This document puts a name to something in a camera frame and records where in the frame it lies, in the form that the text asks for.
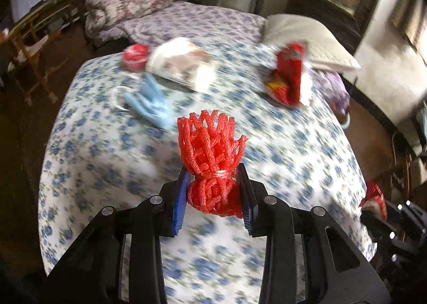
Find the red snack bag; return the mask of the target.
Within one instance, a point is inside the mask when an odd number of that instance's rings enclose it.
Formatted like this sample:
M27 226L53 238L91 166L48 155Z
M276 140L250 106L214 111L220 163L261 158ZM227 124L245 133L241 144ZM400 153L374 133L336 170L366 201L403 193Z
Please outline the red snack bag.
M308 107L313 87L309 68L306 43L291 41L276 54L276 68L263 80L265 92L285 107Z

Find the white tissue pack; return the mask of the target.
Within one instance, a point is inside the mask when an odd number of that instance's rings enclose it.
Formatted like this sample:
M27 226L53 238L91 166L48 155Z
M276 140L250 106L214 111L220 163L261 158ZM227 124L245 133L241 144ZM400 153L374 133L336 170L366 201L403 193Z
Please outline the white tissue pack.
M155 48L145 71L198 93L206 93L217 81L214 58L184 37L173 38Z

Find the light blue face mask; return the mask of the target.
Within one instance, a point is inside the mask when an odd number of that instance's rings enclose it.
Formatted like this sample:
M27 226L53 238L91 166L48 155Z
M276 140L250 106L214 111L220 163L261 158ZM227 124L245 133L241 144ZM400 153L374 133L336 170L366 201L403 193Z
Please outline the light blue face mask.
M112 105L121 111L132 112L163 130L172 127L172 111L160 85L152 74L128 74L125 81L113 87Z

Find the pink floral folded blanket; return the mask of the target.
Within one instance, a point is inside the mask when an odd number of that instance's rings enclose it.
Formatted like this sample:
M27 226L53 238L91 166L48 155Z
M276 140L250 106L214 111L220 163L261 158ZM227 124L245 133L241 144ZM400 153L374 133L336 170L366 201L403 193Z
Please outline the pink floral folded blanket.
M85 33L94 38L99 32L164 10L177 1L182 0L86 0Z

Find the purple floral folded quilt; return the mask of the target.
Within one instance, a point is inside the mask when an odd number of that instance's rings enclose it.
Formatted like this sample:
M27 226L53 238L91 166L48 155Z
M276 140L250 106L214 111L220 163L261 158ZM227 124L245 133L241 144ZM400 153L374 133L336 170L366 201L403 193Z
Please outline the purple floral folded quilt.
M342 128L350 126L350 95L338 72L313 69L313 84L331 108Z

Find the red foam fruit net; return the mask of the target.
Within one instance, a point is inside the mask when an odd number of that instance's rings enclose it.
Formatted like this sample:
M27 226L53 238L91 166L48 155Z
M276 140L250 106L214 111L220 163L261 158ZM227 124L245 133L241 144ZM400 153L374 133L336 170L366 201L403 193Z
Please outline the red foam fruit net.
M235 118L203 110L178 118L177 130L182 162L194 176L187 202L202 213L242 218L238 165L247 137L235 139Z

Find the white quilted pillow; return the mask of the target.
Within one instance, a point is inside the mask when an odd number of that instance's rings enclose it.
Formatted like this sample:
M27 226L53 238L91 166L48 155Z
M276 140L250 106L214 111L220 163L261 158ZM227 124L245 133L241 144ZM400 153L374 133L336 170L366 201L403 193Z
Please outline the white quilted pillow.
M308 45L308 60L315 69L349 72L361 68L356 58L318 20L290 14L268 16L261 42L283 46L292 41Z

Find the blue floral bed sheet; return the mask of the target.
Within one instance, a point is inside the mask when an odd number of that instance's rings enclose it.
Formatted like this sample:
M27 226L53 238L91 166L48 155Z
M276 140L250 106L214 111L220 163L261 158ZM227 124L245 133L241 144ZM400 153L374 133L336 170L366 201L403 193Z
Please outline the blue floral bed sheet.
M289 109L264 93L262 77L276 64L276 47L223 38L223 24L197 41L217 63L204 93L166 80L160 86L172 126L155 127L117 108L112 93L139 83L112 54L77 71L46 147L38 193L38 232L46 272L106 205L137 206L175 180L182 168L181 126L190 141L220 149L227 135L247 138L242 162L249 177L295 208L323 206L367 258L376 245L361 224L366 184L353 149L321 92L307 107Z

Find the red lidded plastic cup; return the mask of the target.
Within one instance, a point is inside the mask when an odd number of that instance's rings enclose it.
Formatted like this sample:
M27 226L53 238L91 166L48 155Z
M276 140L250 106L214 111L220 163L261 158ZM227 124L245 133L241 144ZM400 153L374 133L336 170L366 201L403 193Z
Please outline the red lidded plastic cup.
M122 52L122 62L130 72L141 72L145 69L151 53L146 44L133 44Z

